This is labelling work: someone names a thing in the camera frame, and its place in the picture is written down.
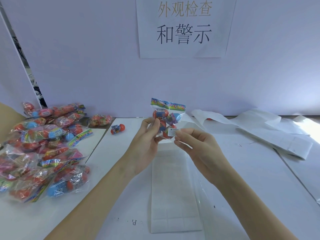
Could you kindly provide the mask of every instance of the pile of packaged toys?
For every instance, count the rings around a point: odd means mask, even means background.
[[[26,120],[15,125],[1,145],[0,197],[36,202],[40,196],[83,190],[90,168],[84,164],[87,155],[74,146],[93,134],[79,122],[85,107],[69,104],[35,110],[30,103],[23,105]]]

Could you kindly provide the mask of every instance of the white paper sign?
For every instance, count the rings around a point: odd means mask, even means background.
[[[141,58],[225,56],[236,0],[136,0]]]

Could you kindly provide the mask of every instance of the white partition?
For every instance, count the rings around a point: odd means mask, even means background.
[[[23,115],[22,102],[40,107],[0,7],[0,102]]]
[[[1,1],[49,106],[320,114],[320,0],[237,0],[226,56],[193,59],[140,59],[135,0]]]

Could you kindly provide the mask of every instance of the person's right hand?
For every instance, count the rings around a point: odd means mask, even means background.
[[[215,186],[221,184],[225,174],[232,169],[215,138],[209,133],[193,128],[180,129],[176,131],[174,144],[189,154],[200,173]]]

